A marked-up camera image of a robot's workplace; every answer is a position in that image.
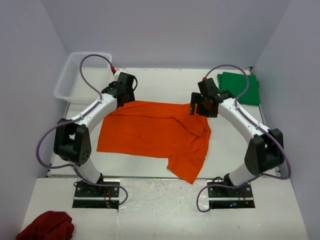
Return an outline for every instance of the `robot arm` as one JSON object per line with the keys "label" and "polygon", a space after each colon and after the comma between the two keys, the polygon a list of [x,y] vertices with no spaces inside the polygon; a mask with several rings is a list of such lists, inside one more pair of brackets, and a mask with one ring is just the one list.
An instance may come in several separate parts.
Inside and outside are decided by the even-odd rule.
{"label": "robot arm", "polygon": [[[125,73],[124,69],[114,75],[115,81],[102,91],[102,98],[95,100],[90,106],[71,120],[74,123],[56,129],[53,151],[63,160],[74,164],[77,172],[91,183],[97,183],[101,173],[96,169],[91,155],[90,133],[110,113],[125,103],[135,100],[133,82],[135,76]],[[89,114],[88,111],[98,104]],[[70,120],[60,119],[58,124]]]}
{"label": "robot arm", "polygon": [[191,95],[189,113],[193,115],[196,109],[197,114],[206,117],[216,118],[220,114],[241,133],[248,143],[244,163],[224,177],[225,184],[239,186],[284,162],[284,156],[275,143],[255,126],[271,134],[283,147],[283,135],[280,130],[269,129],[241,105],[235,106],[234,96],[229,91],[220,92],[212,78],[199,82],[198,87],[200,93],[194,92]]}

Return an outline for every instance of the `white floor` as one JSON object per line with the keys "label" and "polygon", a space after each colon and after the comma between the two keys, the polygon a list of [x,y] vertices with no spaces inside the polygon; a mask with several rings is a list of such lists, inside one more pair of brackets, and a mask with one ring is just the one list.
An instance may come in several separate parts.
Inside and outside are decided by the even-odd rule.
{"label": "white floor", "polygon": [[[198,92],[197,82],[206,74],[201,69],[137,69],[137,100],[184,104],[191,92]],[[211,76],[216,79],[215,71]],[[85,105],[71,104],[68,117]],[[257,106],[244,106],[261,121]],[[243,163],[247,144],[225,119],[211,118],[209,151],[199,178],[224,176]],[[97,146],[99,125],[91,134],[92,148]],[[105,176],[175,178],[167,170],[167,159],[93,151],[92,160]],[[54,165],[64,164],[58,156]],[[75,225],[75,240],[308,240],[307,232],[290,180],[263,177],[251,184],[256,208],[216,209],[201,213],[196,208],[204,179],[189,184],[179,179],[122,179],[128,200],[114,209],[72,208],[75,187],[72,169],[50,172],[60,178],[38,178],[22,229],[46,211],[65,211]],[[208,207],[208,192],[200,198],[200,207]]]}
{"label": "white floor", "polygon": [[[72,178],[38,178],[22,229],[46,211],[72,217],[75,240],[308,240],[290,180],[260,178],[252,183],[256,208],[196,208],[205,180],[122,180],[129,193],[119,211],[72,208]],[[208,207],[207,191],[200,198]]]}

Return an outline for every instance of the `white wall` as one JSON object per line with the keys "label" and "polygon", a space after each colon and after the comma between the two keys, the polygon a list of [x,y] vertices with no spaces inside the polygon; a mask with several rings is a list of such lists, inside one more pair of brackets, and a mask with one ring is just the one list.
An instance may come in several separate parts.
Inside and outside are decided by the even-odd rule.
{"label": "white wall", "polygon": [[[0,3],[0,238],[20,232],[37,176],[40,135],[62,116],[53,96],[67,53],[40,0]],[[48,162],[53,139],[43,145]]]}
{"label": "white wall", "polygon": [[253,66],[290,0],[42,0],[69,52],[116,66]]}
{"label": "white wall", "polygon": [[319,11],[318,0],[292,0],[253,69],[266,122],[283,131],[291,181],[311,240],[320,239]]}

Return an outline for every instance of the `white plastic basket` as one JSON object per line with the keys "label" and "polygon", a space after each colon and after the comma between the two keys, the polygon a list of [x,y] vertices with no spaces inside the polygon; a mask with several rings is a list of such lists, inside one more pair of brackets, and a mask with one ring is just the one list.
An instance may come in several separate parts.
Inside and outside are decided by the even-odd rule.
{"label": "white plastic basket", "polygon": [[[55,86],[54,96],[74,104],[91,104],[98,98],[82,79],[79,72],[81,60],[89,54],[99,54],[112,60],[112,56],[102,52],[73,52],[69,55],[60,78]],[[108,77],[111,73],[109,63],[101,57],[91,56],[82,65],[82,72],[87,81],[99,91],[102,91],[108,84]]]}

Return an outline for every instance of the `folded green towel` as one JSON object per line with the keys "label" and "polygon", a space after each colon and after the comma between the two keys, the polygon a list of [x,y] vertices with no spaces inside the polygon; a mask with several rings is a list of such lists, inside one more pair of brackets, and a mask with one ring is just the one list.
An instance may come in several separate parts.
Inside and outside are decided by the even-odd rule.
{"label": "folded green towel", "polygon": [[[260,104],[259,96],[259,82],[255,75],[248,75],[249,78],[249,89],[243,96],[239,98],[240,104],[255,105]],[[219,90],[228,90],[235,97],[245,90],[247,81],[243,74],[236,74],[231,72],[223,72],[218,74]]]}

